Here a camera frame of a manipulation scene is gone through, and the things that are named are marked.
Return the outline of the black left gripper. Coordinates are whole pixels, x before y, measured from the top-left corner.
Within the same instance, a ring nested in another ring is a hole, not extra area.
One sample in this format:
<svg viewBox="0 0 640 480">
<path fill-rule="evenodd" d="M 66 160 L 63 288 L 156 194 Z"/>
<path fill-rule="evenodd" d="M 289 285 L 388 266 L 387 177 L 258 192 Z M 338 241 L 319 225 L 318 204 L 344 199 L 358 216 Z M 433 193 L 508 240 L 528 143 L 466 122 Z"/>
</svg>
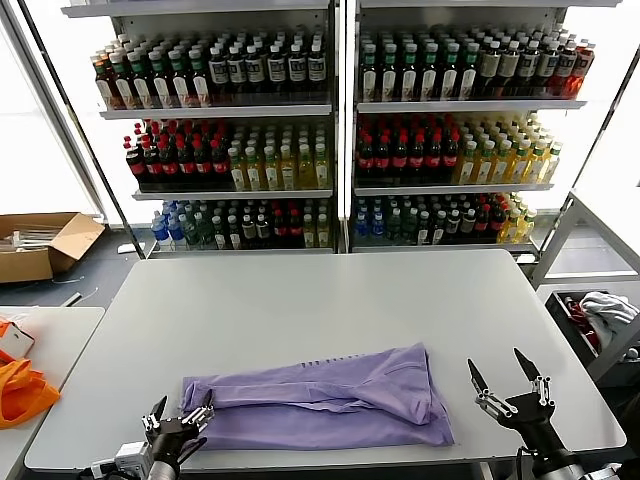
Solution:
<svg viewBox="0 0 640 480">
<path fill-rule="evenodd" d="M 163 419 L 168 397 L 163 396 L 151 411 L 142 417 L 148 431 L 154 461 L 186 461 L 205 444 L 199 428 L 205 428 L 214 417 L 214 392 L 209 389 L 201 406 L 182 418 Z"/>
</svg>

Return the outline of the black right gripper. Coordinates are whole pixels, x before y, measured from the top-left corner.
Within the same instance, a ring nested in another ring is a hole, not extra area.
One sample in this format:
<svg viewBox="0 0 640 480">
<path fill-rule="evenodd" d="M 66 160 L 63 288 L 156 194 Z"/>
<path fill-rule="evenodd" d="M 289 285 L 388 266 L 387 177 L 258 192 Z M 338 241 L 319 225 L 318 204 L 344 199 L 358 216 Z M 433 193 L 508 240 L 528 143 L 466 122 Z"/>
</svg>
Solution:
<svg viewBox="0 0 640 480">
<path fill-rule="evenodd" d="M 501 426 L 518 432 L 529 450 L 560 450 L 563 443 L 551 424 L 555 411 L 551 378 L 543 376 L 518 348 L 514 348 L 514 354 L 533 393 L 501 399 L 489 388 L 475 363 L 468 359 L 471 383 L 476 390 L 475 403 L 490 417 L 499 419 Z"/>
</svg>

